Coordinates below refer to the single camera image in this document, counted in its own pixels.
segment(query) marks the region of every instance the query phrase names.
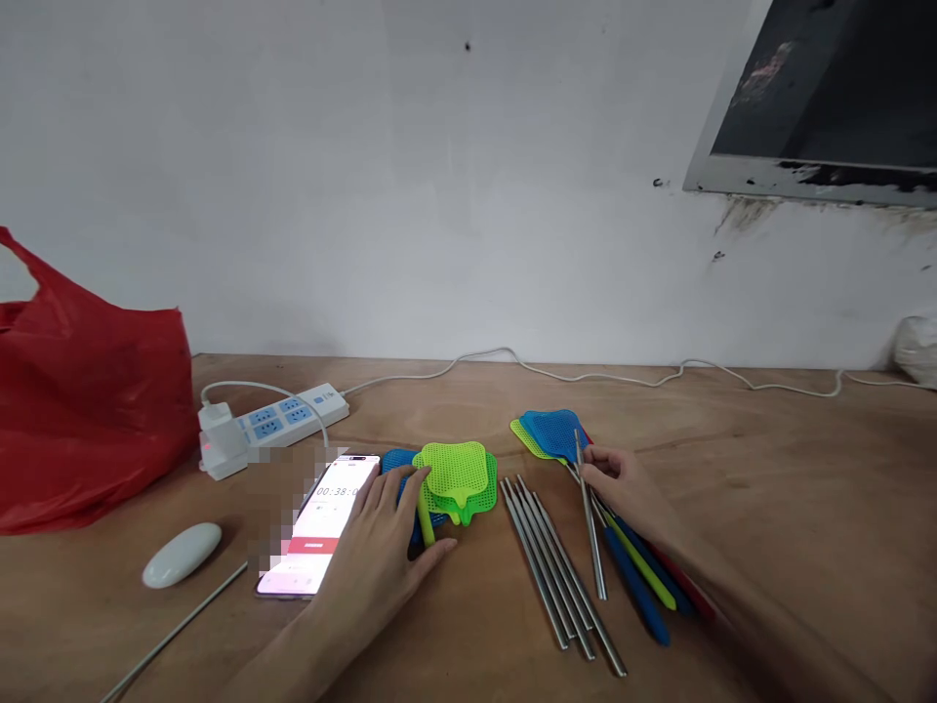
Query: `finger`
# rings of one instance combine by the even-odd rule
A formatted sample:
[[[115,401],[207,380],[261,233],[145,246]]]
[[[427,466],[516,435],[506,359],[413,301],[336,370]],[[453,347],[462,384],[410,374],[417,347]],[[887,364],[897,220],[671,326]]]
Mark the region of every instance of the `finger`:
[[[405,516],[411,516],[417,511],[417,502],[420,500],[420,491],[423,489],[423,482],[429,476],[431,467],[416,469],[416,472],[407,480],[403,487],[403,495],[400,496],[400,504],[397,511]]]
[[[608,497],[614,495],[617,480],[608,474],[603,474],[592,464],[583,464],[583,480],[592,488],[599,492],[602,498],[608,502]]]
[[[400,480],[403,478],[405,467],[394,467],[384,480],[384,490],[381,491],[381,500],[378,501],[378,510],[393,512],[397,505],[397,496],[400,494]]]
[[[361,511],[364,509],[364,502],[368,499],[371,486],[374,484],[374,479],[377,478],[380,473],[381,465],[375,464],[374,469],[371,470],[368,477],[364,479],[364,483],[358,488],[358,494],[354,497],[354,503],[351,505],[351,515],[348,516],[348,521],[352,521],[354,518],[361,515]]]
[[[459,543],[451,537],[439,540],[413,562],[410,567],[410,593],[415,592],[420,587],[420,584],[423,583],[429,573],[436,568],[436,565],[442,561],[443,557],[456,548],[457,544]]]
[[[378,509],[378,504],[381,503],[381,494],[384,493],[384,484],[387,482],[388,476],[389,474],[381,474],[374,479],[374,482],[371,484],[371,490],[368,491],[368,499],[364,502],[364,508],[361,509],[362,513],[370,513]]]
[[[600,466],[603,471],[612,476],[617,476],[622,472],[622,454],[618,449],[590,444],[583,452],[583,459],[587,464]]]

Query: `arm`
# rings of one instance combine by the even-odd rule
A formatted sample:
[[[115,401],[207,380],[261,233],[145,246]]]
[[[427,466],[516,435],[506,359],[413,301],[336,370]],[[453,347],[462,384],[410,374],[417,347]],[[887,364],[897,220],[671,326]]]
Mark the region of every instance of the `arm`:
[[[248,662],[219,696],[225,703],[309,703],[387,626],[456,546],[436,542],[407,560],[417,499],[429,468],[400,467],[358,491],[319,593],[275,640]],[[400,480],[413,474],[397,505]]]
[[[586,483],[638,533],[659,544],[722,611],[719,634],[793,701],[889,697],[809,626],[765,594],[690,530],[633,454],[591,445]]]

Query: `blue handle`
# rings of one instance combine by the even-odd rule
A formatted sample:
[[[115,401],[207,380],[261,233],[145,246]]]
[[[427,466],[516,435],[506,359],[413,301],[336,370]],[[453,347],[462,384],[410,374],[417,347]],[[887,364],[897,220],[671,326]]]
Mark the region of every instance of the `blue handle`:
[[[644,624],[647,625],[647,629],[651,631],[651,635],[653,635],[654,639],[660,644],[663,646],[670,646],[671,634],[667,631],[667,625],[664,624],[664,619],[657,611],[657,608],[654,607],[654,601],[651,599],[651,594],[644,586],[644,580],[637,572],[637,569],[634,568],[634,564],[631,563],[628,553],[625,552],[625,548],[622,547],[622,543],[618,541],[618,537],[611,527],[605,528],[605,542],[608,544],[608,549],[612,553],[612,557],[615,558],[615,563],[618,564],[618,572],[622,575],[622,581],[625,582],[626,588],[631,591],[634,602],[637,603],[638,610],[644,620]]]
[[[657,558],[647,548],[647,545],[644,544],[644,540],[642,540],[634,530],[628,527],[625,521],[620,517],[614,516],[614,520],[618,523],[618,526],[622,528],[622,532],[625,533],[625,536],[628,537],[634,545],[634,548],[637,549],[641,556],[644,557],[644,560],[647,561],[647,565],[657,574],[661,583],[664,584],[664,588],[671,592],[673,599],[676,600],[677,611],[684,615],[695,615],[696,608],[693,607],[693,603],[690,602],[690,599],[683,593],[682,589],[676,585],[668,571],[657,561]]]

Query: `wooden table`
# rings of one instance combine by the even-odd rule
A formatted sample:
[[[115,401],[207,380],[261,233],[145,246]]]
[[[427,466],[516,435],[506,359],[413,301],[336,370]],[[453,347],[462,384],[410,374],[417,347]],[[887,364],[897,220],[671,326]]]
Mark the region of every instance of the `wooden table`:
[[[345,389],[440,366],[236,355],[193,361],[197,389],[240,379],[295,391],[325,381]],[[547,368],[643,379],[665,372]],[[833,382],[831,372],[819,371],[749,376],[814,390]],[[221,389],[217,398],[240,414],[271,402],[273,394]],[[502,475],[520,473],[540,492],[591,589],[575,484],[555,462],[531,456],[508,427],[528,409],[572,408],[596,442],[636,449],[690,523],[892,696],[916,701],[933,690],[933,393],[848,382],[833,399],[752,393],[703,369],[652,390],[595,380],[565,384],[513,364],[478,362],[432,381],[377,385],[348,401],[350,417],[330,431],[335,444],[384,453],[433,440],[484,443],[498,457]],[[306,447],[320,441],[317,435]],[[90,527],[0,542],[0,698],[99,700],[244,561],[249,507],[281,506],[289,514],[288,478],[302,469],[298,463],[285,471],[255,467],[215,483],[198,472],[193,458]],[[249,486],[261,490],[249,493]],[[143,587],[140,576],[150,556],[205,520],[224,528],[210,561],[174,588]],[[601,654],[588,664],[575,647],[559,652],[503,504],[469,528],[448,525],[442,531],[458,536],[460,547],[340,679],[329,700],[753,699],[698,622],[667,613],[672,646],[652,642],[607,556],[609,600],[599,610],[630,670],[625,680],[609,673]],[[206,700],[304,607],[257,600],[253,586],[245,575],[228,588],[143,672],[125,700]]]

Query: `green handle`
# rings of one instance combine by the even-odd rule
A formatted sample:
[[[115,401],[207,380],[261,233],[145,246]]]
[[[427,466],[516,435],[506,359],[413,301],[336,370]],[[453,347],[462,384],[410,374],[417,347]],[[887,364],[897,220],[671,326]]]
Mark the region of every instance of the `green handle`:
[[[625,533],[622,532],[622,528],[618,526],[615,519],[608,513],[605,513],[605,511],[602,512],[605,515],[605,520],[618,537],[618,541],[622,543],[625,551],[628,552],[628,556],[631,557],[631,561],[637,566],[637,570],[641,572],[641,575],[644,577],[644,580],[647,581],[651,590],[657,594],[657,597],[667,610],[676,610],[676,600],[673,598],[673,595],[657,577],[657,574],[654,573],[654,570],[648,565],[647,561],[644,560],[644,557],[641,556],[641,552],[639,552],[631,543],[631,540],[625,536]]]
[[[423,546],[429,549],[436,543],[436,535],[432,531],[432,520],[429,519],[427,497],[422,490],[420,499],[417,501],[417,517],[420,519],[420,531],[423,533]]]

